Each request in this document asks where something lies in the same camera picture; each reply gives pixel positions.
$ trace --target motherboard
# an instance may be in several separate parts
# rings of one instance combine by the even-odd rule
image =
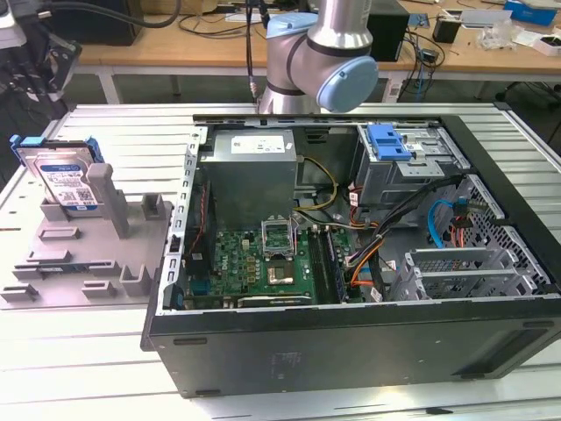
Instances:
[[[294,254],[288,257],[270,255],[264,251],[261,230],[220,231],[217,234],[214,270],[209,279],[193,279],[191,294],[195,297],[306,297],[310,304],[319,303],[324,276],[335,276],[333,268],[323,260],[317,244],[327,232],[295,230]],[[329,232],[332,241],[333,262],[342,270],[344,257],[351,253],[351,242],[344,230]],[[287,243],[282,232],[269,233],[265,238],[267,249],[281,249]]]

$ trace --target open computer tower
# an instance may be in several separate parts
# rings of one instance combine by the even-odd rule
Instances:
[[[460,118],[194,121],[144,342],[182,396],[498,378],[558,338],[561,246]]]

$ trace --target yellow wire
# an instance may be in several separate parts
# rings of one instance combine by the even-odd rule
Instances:
[[[318,161],[314,160],[313,158],[309,158],[307,156],[304,157],[305,161],[310,161],[313,162],[314,164],[316,164],[319,168],[322,169],[322,171],[331,179],[331,183],[333,184],[333,193],[331,193],[331,197],[330,200],[328,200],[325,203],[320,203],[320,204],[315,204],[313,206],[300,206],[295,208],[295,211],[319,211],[323,208],[328,207],[329,205],[331,205],[333,202],[335,202],[335,199],[337,197],[337,182],[335,181],[335,177],[333,175],[331,175],[331,173],[327,170],[326,167],[324,167],[322,164],[320,164]]]

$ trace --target gray power supply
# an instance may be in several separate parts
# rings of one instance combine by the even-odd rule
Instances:
[[[296,166],[291,130],[216,131],[201,169],[213,186],[218,229],[259,229],[270,217],[288,219]]]

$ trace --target chip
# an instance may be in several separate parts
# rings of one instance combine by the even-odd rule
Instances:
[[[266,264],[269,285],[293,285],[295,264],[289,260],[272,260]]]

